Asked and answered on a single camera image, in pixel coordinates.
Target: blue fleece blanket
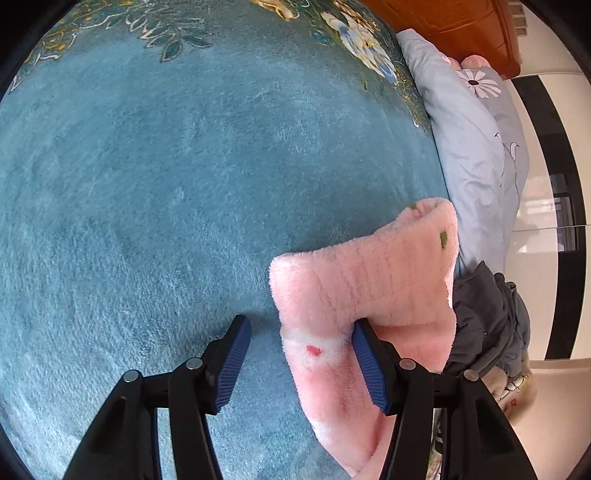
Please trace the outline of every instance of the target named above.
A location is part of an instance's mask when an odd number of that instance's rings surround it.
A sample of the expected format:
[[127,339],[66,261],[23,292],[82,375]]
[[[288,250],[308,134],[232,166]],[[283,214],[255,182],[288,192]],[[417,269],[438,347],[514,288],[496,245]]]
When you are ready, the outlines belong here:
[[0,423],[38,480],[123,372],[173,369],[237,313],[222,472],[346,478],[300,409],[267,268],[447,197],[393,32],[354,0],[84,0],[0,103],[0,147]]

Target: wooden headboard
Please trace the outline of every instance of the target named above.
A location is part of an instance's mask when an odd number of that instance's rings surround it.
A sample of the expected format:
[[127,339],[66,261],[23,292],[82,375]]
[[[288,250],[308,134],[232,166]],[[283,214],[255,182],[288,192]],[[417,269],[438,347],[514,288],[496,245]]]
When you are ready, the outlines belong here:
[[508,0],[361,0],[396,31],[413,28],[448,57],[481,55],[504,78],[521,56]]

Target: pink towel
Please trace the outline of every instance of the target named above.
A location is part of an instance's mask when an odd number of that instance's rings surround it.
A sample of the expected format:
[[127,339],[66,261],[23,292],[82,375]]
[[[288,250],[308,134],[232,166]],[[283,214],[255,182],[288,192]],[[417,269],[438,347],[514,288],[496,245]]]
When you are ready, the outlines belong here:
[[276,257],[269,269],[281,338],[316,437],[356,480],[376,480],[394,417],[369,398],[351,347],[354,321],[404,358],[441,371],[456,332],[451,308],[457,217],[444,199],[422,200],[373,235]]

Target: pillowcase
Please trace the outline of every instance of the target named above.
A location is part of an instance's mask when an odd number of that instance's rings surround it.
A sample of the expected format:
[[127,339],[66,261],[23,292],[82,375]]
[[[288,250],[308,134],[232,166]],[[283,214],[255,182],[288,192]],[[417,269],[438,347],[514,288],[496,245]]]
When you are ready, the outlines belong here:
[[505,156],[496,121],[432,43],[412,29],[396,36],[431,117],[447,191],[456,208],[460,275],[474,270],[481,260],[493,272],[503,271]]
[[490,67],[456,70],[473,95],[486,107],[496,121],[505,156],[502,183],[503,246],[509,248],[515,218],[530,169],[523,125],[513,105],[511,94],[499,74]]

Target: gray clothing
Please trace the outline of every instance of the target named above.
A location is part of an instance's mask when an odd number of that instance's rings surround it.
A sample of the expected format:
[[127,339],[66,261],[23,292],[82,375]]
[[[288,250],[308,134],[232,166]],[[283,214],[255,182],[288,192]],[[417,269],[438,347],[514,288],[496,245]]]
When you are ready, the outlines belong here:
[[530,342],[530,317],[515,284],[480,262],[454,282],[452,302],[456,338],[444,373],[472,368],[482,377],[497,365],[507,377],[518,375]]

